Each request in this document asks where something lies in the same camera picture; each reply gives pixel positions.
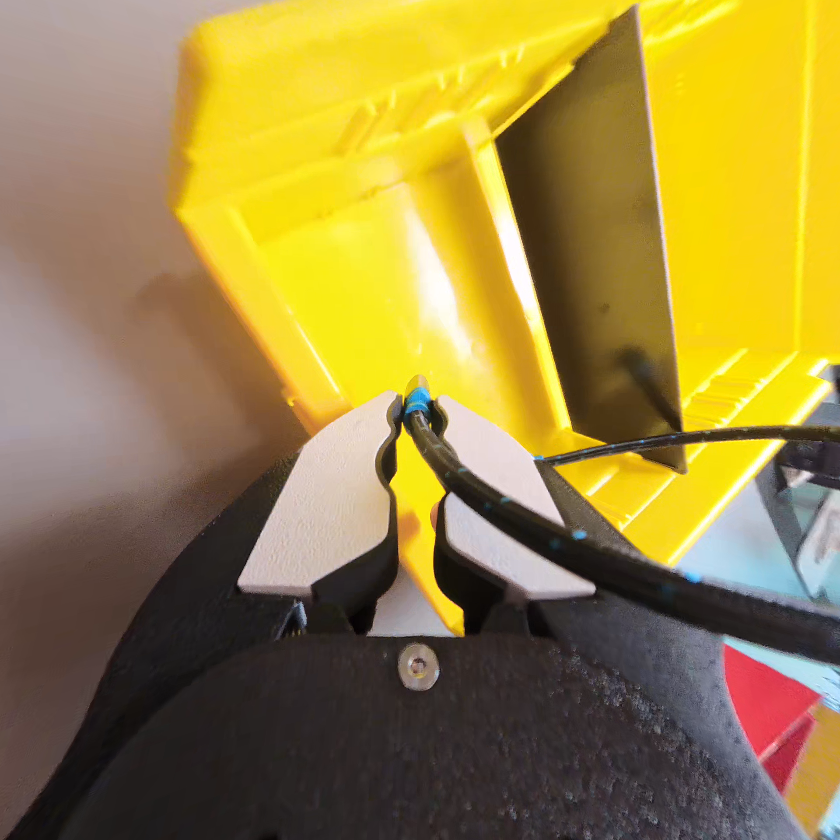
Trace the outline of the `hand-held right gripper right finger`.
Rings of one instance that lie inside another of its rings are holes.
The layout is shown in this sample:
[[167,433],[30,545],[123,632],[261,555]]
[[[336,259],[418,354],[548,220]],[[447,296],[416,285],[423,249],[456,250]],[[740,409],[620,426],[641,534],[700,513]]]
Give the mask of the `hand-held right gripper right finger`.
[[[504,497],[562,524],[562,517],[530,453],[517,440],[455,399],[441,395],[443,440],[458,460]],[[453,493],[441,502],[438,534],[444,546],[465,560],[469,571],[488,573],[507,600],[538,602],[588,597],[595,585],[519,544],[483,519]]]

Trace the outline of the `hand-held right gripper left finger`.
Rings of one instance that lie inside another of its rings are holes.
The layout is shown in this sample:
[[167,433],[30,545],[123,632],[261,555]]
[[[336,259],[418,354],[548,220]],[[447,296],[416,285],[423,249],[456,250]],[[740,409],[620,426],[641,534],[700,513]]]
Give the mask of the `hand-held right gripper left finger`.
[[403,400],[385,391],[301,448],[241,571],[240,591],[376,599],[398,565],[396,440]]

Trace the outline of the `yellow storage bin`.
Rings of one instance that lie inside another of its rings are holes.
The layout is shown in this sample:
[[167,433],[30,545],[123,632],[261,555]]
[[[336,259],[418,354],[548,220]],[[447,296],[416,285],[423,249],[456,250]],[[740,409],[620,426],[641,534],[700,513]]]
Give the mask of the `yellow storage bin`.
[[[277,2],[182,43],[171,205],[314,434],[425,374],[586,443],[514,129],[634,2]],[[689,430],[803,421],[838,362],[838,2],[639,2]]]

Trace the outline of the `red storage bin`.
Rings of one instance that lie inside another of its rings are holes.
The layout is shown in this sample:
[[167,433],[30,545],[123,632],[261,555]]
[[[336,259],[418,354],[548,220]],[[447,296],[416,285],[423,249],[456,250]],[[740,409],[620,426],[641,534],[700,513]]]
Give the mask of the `red storage bin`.
[[814,712],[822,697],[727,644],[723,667],[749,745],[774,787],[785,794],[815,728]]

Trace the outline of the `black bin divider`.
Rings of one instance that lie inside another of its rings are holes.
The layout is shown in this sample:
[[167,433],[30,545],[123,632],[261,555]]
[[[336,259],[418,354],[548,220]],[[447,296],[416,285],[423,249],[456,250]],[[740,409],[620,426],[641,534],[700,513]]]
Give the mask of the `black bin divider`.
[[496,145],[573,430],[683,432],[639,6]]

